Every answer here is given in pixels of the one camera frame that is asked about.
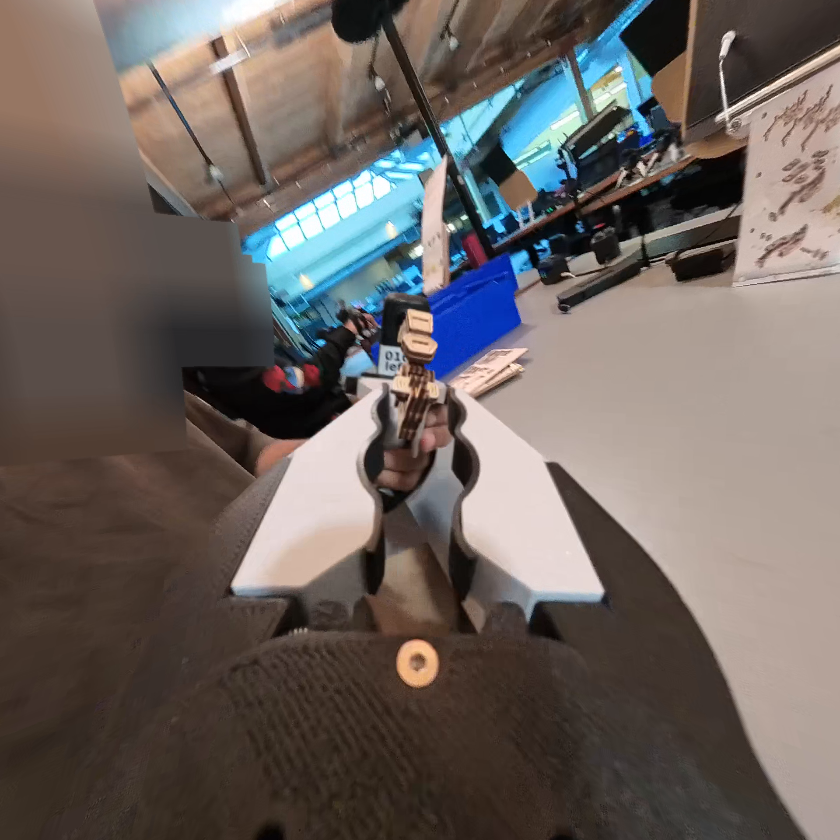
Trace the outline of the grey desk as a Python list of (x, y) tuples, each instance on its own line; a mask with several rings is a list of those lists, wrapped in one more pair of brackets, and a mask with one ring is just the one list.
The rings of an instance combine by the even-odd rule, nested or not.
[(526, 371), (482, 399), (629, 531), (693, 612), (775, 789), (838, 838), (838, 278), (663, 265), (562, 314), (517, 296)]

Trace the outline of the person's left hand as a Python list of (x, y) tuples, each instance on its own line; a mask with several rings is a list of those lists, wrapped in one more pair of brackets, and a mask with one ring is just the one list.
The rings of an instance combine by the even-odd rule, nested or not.
[(438, 450), (452, 441), (446, 413), (435, 411), (427, 416), (423, 433), (417, 439), (416, 452), (408, 448), (387, 448), (383, 467), (374, 481), (381, 490), (410, 493), (423, 481)]

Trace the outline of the black pole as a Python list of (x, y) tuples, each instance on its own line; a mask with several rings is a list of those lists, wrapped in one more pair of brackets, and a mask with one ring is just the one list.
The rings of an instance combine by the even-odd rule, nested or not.
[(406, 51), (403, 40), (397, 31), (396, 23), (394, 21), (394, 11), (396, 10), (396, 5), (394, 5), (393, 2), (385, 2), (385, 8), (386, 11), (384, 11), (382, 17), (382, 31), (392, 48), (396, 63), (402, 72), (403, 78), (414, 99), (421, 120), (429, 136), (432, 138), (441, 158), (446, 158), (447, 160), (448, 178), (453, 183), (458, 199), (465, 209), (468, 220), (478, 238), (480, 249), (485, 257), (492, 259), (494, 258), (495, 253), (492, 243), (487, 236), (487, 231), (485, 230), (484, 224), (480, 218), (476, 201), (469, 192), (465, 176), (460, 170), (454, 154), (448, 146), (440, 123), (438, 122), (432, 109), (431, 102), (427, 97), (424, 85), (420, 81), (413, 63)]

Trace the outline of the long wooden table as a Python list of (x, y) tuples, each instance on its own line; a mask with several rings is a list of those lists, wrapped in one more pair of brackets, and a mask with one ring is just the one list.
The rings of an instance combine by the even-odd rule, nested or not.
[(522, 227), (516, 233), (499, 240), (492, 246), (493, 252), (498, 255), (514, 247), (524, 245), (527, 240), (536, 238), (544, 229), (556, 227), (560, 220), (566, 216), (587, 215), (604, 207), (620, 203), (631, 195), (682, 172), (698, 160), (699, 158), (695, 155), (685, 155), (676, 163), (660, 167), (656, 172), (621, 187), (616, 186), (619, 177), (618, 173), (615, 172), (598, 182), (593, 188), (580, 193), (576, 200), (566, 202), (551, 213), (541, 216), (535, 222)]

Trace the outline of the person's left forearm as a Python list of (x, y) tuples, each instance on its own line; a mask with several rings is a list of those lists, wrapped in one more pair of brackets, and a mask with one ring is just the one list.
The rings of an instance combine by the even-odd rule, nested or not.
[(257, 478), (268, 474), (285, 458), (293, 455), (307, 439), (276, 439), (263, 447), (255, 459), (253, 475)]

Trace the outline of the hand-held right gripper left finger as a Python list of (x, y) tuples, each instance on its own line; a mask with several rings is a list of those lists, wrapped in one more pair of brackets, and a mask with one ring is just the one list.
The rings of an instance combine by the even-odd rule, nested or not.
[(259, 522), (231, 581), (242, 597), (365, 597), (385, 570), (382, 469), (389, 390), (378, 384), (259, 483)]

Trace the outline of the black monitor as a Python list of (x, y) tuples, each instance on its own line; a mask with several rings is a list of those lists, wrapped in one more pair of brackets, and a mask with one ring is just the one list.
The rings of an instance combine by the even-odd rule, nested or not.
[(690, 1), (652, 1), (620, 34), (627, 51), (651, 77), (687, 48)]

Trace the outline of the white sign card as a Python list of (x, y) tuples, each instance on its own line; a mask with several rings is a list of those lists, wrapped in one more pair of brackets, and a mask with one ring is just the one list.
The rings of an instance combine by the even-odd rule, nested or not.
[(444, 221), (448, 179), (448, 155), (444, 155), (425, 182), (421, 223), (423, 294), (426, 298), (449, 284), (449, 230)]

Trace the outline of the blue plastic bin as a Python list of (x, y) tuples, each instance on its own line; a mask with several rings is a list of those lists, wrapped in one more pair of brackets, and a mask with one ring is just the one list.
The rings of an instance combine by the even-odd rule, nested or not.
[(429, 368), (439, 380), (484, 352), (521, 323), (518, 282), (509, 255), (465, 273), (421, 304), (433, 316), (437, 351)]

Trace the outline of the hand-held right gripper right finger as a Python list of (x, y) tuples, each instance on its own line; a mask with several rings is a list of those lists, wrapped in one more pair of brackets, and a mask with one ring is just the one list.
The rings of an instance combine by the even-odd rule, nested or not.
[(469, 473), (453, 520), (465, 604), (601, 603), (605, 587), (543, 456), (463, 390), (450, 395)]

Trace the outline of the wooden figure model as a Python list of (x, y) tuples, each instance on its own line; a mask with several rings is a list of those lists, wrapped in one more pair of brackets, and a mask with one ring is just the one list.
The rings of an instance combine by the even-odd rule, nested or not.
[(434, 319), (429, 311), (411, 308), (397, 334), (402, 365), (392, 380), (395, 406), (395, 434), (417, 456), (427, 414), (438, 402), (440, 391), (429, 365), (438, 343), (433, 338)]

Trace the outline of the printed assembly instruction sheet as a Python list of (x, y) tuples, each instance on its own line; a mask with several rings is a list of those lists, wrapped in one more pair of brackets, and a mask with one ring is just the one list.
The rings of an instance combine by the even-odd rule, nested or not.
[(838, 277), (839, 65), (757, 107), (732, 284)]

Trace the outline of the small black box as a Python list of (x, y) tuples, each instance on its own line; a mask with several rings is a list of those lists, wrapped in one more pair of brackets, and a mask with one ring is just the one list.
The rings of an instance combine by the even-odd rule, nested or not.
[(665, 264), (677, 282), (686, 283), (727, 272), (733, 267), (736, 256), (737, 241), (730, 239), (677, 251), (665, 260)]

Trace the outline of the dark document holder board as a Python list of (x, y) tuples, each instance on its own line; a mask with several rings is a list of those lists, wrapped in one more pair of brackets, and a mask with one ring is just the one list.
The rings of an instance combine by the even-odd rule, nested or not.
[(718, 158), (746, 145), (753, 110), (838, 62), (838, 37), (838, 1), (690, 2), (654, 97), (688, 156)]

